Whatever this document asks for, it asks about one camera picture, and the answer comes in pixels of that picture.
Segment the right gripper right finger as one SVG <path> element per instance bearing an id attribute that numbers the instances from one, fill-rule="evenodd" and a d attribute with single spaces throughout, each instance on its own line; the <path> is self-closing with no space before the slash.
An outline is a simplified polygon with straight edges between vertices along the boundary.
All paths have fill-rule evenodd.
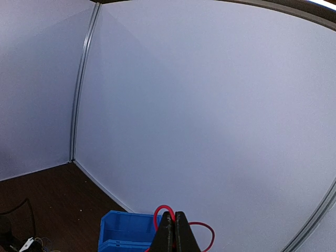
<path id="1" fill-rule="evenodd" d="M 201 252 L 184 212 L 175 213 L 175 248 L 177 252 Z"/>

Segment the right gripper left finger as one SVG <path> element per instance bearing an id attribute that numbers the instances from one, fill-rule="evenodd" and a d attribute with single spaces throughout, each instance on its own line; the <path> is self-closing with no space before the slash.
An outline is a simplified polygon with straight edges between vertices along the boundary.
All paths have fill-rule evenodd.
<path id="1" fill-rule="evenodd" d="M 173 252 L 175 223 L 169 212 L 164 212 L 149 248 L 149 252 Z"/>

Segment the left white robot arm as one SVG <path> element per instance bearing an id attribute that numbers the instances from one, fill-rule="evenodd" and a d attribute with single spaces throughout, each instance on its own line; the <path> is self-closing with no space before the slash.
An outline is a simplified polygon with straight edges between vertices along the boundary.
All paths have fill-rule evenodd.
<path id="1" fill-rule="evenodd" d="M 15 237 L 12 233 L 12 225 L 10 220 L 1 215 L 1 247 L 5 251 L 16 251 L 15 248 Z"/>

